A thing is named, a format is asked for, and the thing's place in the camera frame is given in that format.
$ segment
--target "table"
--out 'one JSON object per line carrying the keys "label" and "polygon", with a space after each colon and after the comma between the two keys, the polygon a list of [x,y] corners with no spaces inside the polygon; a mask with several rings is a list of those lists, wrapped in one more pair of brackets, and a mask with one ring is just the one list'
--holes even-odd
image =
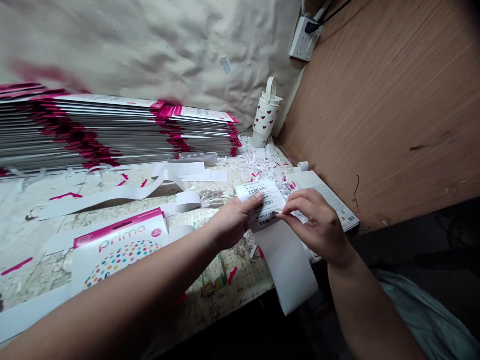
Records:
{"label": "table", "polygon": [[[281,151],[277,150],[277,154],[281,164],[288,164],[282,170],[289,173],[292,170],[291,163]],[[124,180],[122,172],[128,174],[128,185],[140,186],[145,179],[150,179],[153,167],[154,164],[134,165],[126,171],[103,175],[104,187],[114,187],[121,183]],[[228,182],[186,182],[186,190],[200,192],[202,208],[169,217],[168,226],[193,225],[194,228],[199,228],[234,196],[234,186],[248,183],[252,178],[251,170],[239,164],[239,160],[234,157],[229,157],[226,161],[222,159],[212,170],[228,172]],[[46,221],[35,218],[41,211],[38,206],[47,203],[52,197],[68,192],[85,196],[100,191],[94,178],[86,173],[78,173],[76,180],[65,175],[52,175],[27,187],[24,192],[21,191],[22,179],[0,181],[0,204],[3,209],[0,222],[3,233],[0,238],[0,270],[4,271],[34,257],[21,269],[0,276],[0,294],[5,310],[71,280],[72,249],[50,256],[41,254],[42,245],[52,235],[176,200],[175,195],[163,196]],[[238,268],[232,284],[205,297],[202,296],[203,285],[199,278],[187,291],[184,304],[175,310],[174,322],[159,330],[158,338],[148,350],[146,358],[164,353],[275,287],[267,263],[260,258],[258,249],[250,259],[254,245],[252,233],[248,232],[237,246],[221,253],[227,276],[235,267]]]}

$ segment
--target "left hand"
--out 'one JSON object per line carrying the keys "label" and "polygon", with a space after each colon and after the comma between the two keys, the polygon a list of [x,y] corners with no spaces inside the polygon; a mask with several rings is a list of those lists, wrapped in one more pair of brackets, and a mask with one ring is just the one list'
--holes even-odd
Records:
{"label": "left hand", "polygon": [[263,199],[264,195],[261,192],[257,192],[244,202],[234,197],[207,222],[205,227],[214,236],[220,250],[230,249],[240,241],[249,230],[247,223],[249,215]]}

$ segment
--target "crumpled paper wall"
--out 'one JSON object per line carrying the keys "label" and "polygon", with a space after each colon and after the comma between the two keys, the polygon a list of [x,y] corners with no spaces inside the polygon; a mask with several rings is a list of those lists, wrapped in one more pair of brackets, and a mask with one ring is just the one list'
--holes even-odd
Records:
{"label": "crumpled paper wall", "polygon": [[300,0],[0,0],[0,82],[229,111],[244,131],[269,76],[285,103],[299,79],[303,65],[288,54],[300,7]]}

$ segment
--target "wooden wall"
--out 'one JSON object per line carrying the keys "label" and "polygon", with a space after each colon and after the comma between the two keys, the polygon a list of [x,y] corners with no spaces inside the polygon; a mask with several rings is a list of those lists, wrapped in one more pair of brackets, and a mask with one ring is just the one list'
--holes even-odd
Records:
{"label": "wooden wall", "polygon": [[325,25],[277,143],[310,162],[361,232],[480,196],[480,27],[468,5],[353,0]]}

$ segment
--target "right hand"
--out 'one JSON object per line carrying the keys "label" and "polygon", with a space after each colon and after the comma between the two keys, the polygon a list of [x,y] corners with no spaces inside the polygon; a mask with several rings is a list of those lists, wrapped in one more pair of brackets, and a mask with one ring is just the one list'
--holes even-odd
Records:
{"label": "right hand", "polygon": [[[291,214],[293,211],[300,211],[309,221],[303,224]],[[345,236],[337,212],[315,189],[294,192],[282,214],[276,216],[329,264],[343,266],[350,262],[355,251]]]}

